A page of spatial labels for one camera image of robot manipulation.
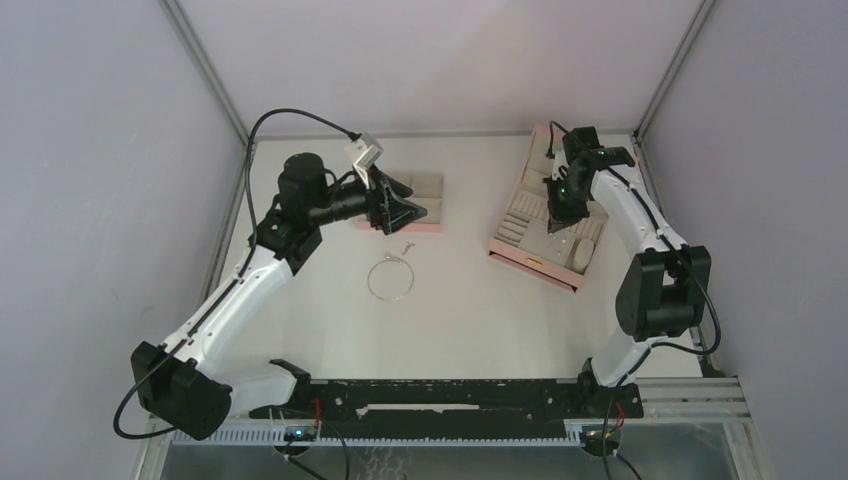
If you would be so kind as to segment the pink compartment tray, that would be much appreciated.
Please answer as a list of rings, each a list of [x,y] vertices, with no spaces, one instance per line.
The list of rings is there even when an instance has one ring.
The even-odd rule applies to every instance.
[[[366,215],[353,221],[358,229],[384,235],[439,233],[442,231],[444,177],[436,173],[383,173],[375,193],[388,200],[387,216],[372,224]]]

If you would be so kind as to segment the pink jewelry box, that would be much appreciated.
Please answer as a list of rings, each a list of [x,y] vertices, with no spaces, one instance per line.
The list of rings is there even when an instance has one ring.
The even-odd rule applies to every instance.
[[[574,142],[562,127],[538,125],[488,255],[520,271],[576,291],[583,282],[608,215],[599,203],[564,204]]]

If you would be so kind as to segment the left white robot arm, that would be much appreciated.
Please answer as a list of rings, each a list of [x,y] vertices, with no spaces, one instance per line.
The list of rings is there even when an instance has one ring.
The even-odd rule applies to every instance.
[[[331,185],[314,153],[289,157],[278,192],[232,274],[181,327],[158,344],[141,343],[131,355],[140,405],[194,440],[225,420],[276,405],[290,417],[311,407],[311,388],[299,367],[278,359],[245,372],[227,372],[223,358],[238,333],[266,301],[294,279],[322,241],[321,228],[364,216],[385,235],[426,217],[410,187],[382,172]]]

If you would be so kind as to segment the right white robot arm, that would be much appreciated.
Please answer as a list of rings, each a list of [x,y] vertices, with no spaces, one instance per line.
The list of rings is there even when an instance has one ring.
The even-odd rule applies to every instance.
[[[616,388],[633,382],[637,370],[656,348],[687,354],[697,351],[676,338],[700,324],[715,307],[708,296],[711,256],[703,246],[684,240],[651,200],[636,160],[624,147],[601,144],[592,126],[562,131],[560,150],[550,148],[554,165],[544,178],[548,196],[548,231],[569,228],[599,204],[623,241],[630,258],[614,301],[618,328],[606,345],[588,359],[593,379],[579,388],[578,402],[592,416],[605,415],[618,400]]]

